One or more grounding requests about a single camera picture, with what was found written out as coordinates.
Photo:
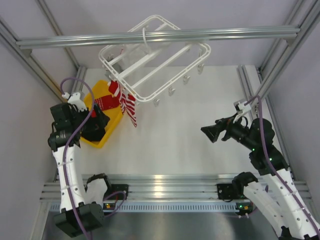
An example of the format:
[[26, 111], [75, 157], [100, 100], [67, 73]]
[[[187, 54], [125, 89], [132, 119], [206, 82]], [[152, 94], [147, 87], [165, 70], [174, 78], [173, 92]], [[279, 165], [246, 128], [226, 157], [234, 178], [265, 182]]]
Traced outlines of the white plastic clip hanger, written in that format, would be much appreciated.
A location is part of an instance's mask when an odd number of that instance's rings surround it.
[[98, 58], [107, 77], [119, 83], [138, 103], [157, 105], [162, 93], [173, 95], [174, 84], [178, 80], [187, 84], [191, 70], [202, 74], [204, 62], [211, 54], [207, 43], [195, 40], [153, 42], [150, 37], [152, 31], [178, 30], [178, 26], [160, 15], [147, 17], [129, 30], [138, 35], [137, 43], [124, 42], [119, 54], [116, 54], [116, 46], [110, 44], [99, 51]]

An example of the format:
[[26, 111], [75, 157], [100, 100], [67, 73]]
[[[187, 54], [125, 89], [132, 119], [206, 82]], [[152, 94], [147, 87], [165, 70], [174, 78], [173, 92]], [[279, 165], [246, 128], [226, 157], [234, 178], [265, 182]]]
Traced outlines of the red white striped sock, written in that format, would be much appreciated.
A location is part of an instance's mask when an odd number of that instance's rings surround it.
[[122, 114], [126, 113], [133, 126], [137, 127], [137, 116], [136, 116], [136, 99], [130, 93], [126, 93], [124, 88], [119, 84], [118, 81], [111, 80], [107, 83], [108, 91], [118, 99]]

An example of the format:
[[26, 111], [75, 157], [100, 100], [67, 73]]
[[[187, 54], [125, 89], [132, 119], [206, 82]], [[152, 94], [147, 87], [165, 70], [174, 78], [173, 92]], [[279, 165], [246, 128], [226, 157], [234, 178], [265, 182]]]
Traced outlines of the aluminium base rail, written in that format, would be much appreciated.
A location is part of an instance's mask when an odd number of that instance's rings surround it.
[[[218, 202], [217, 184], [228, 184], [234, 174], [110, 174], [112, 184], [128, 185], [128, 201], [132, 202]], [[303, 200], [311, 200], [308, 185], [294, 182]], [[59, 178], [46, 182], [40, 194], [41, 202], [61, 200]]]

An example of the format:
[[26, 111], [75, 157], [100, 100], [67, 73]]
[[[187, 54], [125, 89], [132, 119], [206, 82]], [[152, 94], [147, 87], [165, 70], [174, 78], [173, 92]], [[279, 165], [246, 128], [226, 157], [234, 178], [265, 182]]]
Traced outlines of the red sock in tray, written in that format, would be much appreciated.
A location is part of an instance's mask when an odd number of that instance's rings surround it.
[[120, 105], [119, 100], [112, 94], [96, 98], [94, 101], [102, 111], [115, 109]]

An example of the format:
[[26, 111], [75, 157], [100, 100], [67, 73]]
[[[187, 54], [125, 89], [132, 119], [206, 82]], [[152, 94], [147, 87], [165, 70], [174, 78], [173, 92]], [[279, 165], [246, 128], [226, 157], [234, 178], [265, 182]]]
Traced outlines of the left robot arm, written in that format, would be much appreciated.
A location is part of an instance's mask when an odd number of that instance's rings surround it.
[[81, 110], [76, 104], [61, 103], [50, 112], [54, 121], [47, 142], [57, 164], [61, 195], [54, 222], [69, 237], [84, 235], [90, 240], [89, 233], [102, 226], [103, 201], [113, 194], [113, 186], [105, 173], [83, 181], [77, 165], [82, 156], [80, 138], [101, 139], [110, 119], [97, 104]]

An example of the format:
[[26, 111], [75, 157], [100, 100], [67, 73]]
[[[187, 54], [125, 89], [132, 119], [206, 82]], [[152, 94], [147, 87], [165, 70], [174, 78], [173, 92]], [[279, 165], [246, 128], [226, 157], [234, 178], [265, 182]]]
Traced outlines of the yellow plastic tray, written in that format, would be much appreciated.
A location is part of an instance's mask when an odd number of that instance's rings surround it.
[[123, 114], [119, 100], [109, 91], [108, 82], [99, 80], [91, 88], [94, 96], [94, 110], [81, 133], [81, 140], [95, 148], [102, 148]]

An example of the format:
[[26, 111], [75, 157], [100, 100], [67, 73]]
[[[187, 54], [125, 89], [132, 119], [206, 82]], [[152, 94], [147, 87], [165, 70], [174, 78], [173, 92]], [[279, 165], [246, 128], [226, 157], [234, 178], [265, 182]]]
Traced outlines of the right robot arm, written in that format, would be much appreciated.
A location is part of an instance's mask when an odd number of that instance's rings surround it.
[[256, 118], [251, 125], [242, 125], [235, 116], [221, 118], [214, 125], [200, 129], [212, 143], [233, 139], [250, 150], [253, 167], [267, 184], [270, 196], [258, 178], [251, 172], [242, 172], [232, 180], [233, 192], [238, 198], [249, 199], [263, 214], [280, 240], [318, 240], [320, 224], [304, 203], [291, 177], [289, 166], [274, 146], [272, 124]]

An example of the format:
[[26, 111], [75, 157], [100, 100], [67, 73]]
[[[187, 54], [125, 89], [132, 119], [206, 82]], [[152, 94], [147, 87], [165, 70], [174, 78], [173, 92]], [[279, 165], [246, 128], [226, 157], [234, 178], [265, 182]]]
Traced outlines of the aluminium top crossbar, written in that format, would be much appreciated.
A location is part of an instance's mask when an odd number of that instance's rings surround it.
[[180, 29], [154, 32], [123, 32], [98, 35], [73, 35], [21, 38], [21, 49], [49, 49], [82, 46], [140, 43], [205, 42], [244, 39], [294, 39], [301, 28], [295, 25], [258, 26], [220, 29]]

